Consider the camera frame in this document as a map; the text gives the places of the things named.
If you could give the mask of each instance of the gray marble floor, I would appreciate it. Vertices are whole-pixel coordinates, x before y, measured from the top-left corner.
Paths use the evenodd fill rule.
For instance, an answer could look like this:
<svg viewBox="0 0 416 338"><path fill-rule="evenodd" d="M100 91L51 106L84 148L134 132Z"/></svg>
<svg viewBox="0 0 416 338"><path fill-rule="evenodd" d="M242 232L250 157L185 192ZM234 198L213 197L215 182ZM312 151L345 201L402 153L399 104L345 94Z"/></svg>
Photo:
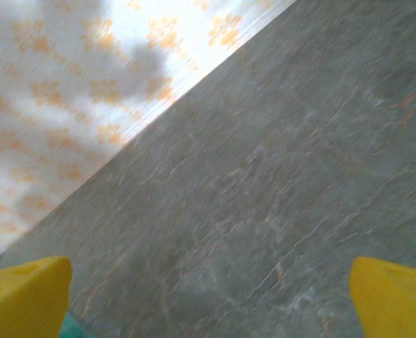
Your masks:
<svg viewBox="0 0 416 338"><path fill-rule="evenodd" d="M54 254L121 337L361 337L353 259L416 267L416 0L297 1L2 265Z"/></svg>

